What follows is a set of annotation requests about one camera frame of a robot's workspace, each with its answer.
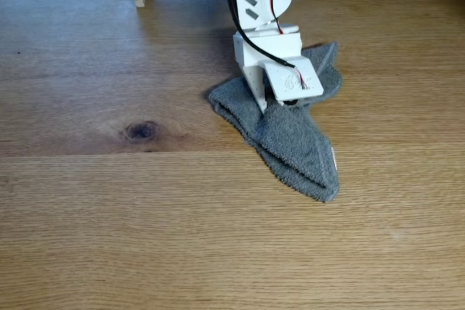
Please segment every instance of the tabletop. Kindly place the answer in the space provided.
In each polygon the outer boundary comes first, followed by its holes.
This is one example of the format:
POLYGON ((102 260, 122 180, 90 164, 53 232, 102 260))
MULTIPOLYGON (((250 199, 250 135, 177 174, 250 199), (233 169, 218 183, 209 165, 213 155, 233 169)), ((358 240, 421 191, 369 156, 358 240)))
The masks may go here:
POLYGON ((465 0, 294 0, 338 41, 332 203, 206 95, 226 0, 0 0, 0 309, 463 309, 465 0))

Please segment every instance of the white 3d-printed part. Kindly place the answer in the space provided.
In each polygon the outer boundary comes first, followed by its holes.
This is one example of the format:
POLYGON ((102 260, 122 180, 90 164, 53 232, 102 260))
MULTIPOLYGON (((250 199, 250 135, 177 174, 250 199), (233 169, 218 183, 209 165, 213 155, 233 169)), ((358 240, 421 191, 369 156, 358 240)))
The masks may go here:
POLYGON ((308 89, 302 88, 299 73, 295 69, 285 67, 272 60, 262 61, 261 66, 267 72, 277 101, 290 101, 293 99, 321 96, 323 94, 320 79, 309 59, 306 57, 297 57, 287 59, 287 61, 299 69, 308 89))

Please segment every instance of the gray cloth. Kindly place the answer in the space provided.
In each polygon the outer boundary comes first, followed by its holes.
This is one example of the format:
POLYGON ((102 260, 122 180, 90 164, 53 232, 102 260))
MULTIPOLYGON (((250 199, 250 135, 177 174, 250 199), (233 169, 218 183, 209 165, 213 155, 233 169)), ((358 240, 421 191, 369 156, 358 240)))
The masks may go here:
POLYGON ((271 96, 262 114, 242 77, 216 88, 209 99, 215 112, 242 133, 282 182, 327 202, 339 192, 339 177, 331 143, 310 117, 309 107, 341 88, 341 74, 333 66, 337 43, 305 49, 302 55, 315 67, 324 88, 322 96, 301 99, 293 106, 281 106, 271 96))

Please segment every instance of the wooden table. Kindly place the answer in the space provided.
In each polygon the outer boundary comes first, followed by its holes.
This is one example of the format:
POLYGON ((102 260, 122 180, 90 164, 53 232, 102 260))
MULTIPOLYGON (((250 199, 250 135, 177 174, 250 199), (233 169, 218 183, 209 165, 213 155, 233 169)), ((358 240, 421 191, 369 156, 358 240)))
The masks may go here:
POLYGON ((225 0, 0 4, 1 309, 465 307, 464 0, 294 0, 341 44, 329 204, 206 101, 225 0))

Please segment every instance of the wood knot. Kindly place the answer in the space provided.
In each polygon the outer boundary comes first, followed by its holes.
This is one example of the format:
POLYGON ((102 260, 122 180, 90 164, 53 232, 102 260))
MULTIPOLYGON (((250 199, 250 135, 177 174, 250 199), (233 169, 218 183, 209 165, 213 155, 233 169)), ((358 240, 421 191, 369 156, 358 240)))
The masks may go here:
POLYGON ((147 143, 154 140, 160 132, 160 125, 153 121, 132 123, 122 131, 125 140, 131 143, 147 143))

